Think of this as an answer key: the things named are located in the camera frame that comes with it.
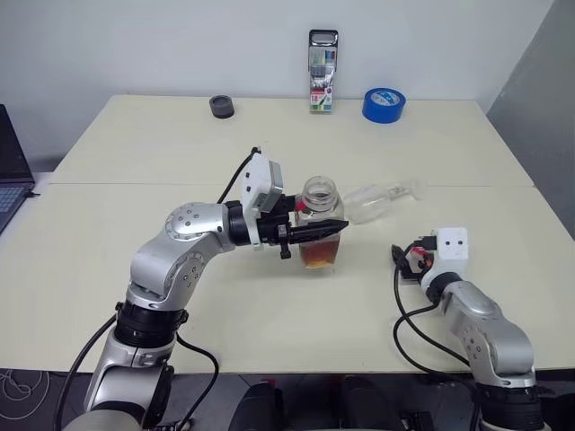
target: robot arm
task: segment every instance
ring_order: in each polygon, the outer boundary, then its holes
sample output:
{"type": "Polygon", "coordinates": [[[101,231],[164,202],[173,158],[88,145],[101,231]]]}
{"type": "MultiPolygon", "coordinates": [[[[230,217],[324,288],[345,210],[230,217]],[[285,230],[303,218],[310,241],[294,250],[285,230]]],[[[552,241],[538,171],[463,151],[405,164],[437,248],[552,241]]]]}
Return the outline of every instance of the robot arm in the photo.
{"type": "Polygon", "coordinates": [[[175,209],[162,231],[133,258],[126,301],[117,305],[117,324],[108,334],[84,400],[86,413],[66,431],[149,428],[162,418],[173,368],[168,359],[185,307],[204,267],[236,246],[288,245],[320,240],[347,222],[325,220],[292,227],[294,196],[282,194],[279,165],[253,154],[245,169],[242,201],[189,203],[175,209]]]}
{"type": "Polygon", "coordinates": [[[423,249],[417,279],[432,303],[439,303],[450,331],[459,339],[471,366],[484,430],[543,430],[535,387],[533,348],[527,335],[508,321],[500,307],[464,281],[467,231],[439,229],[417,240],[423,249]]]}

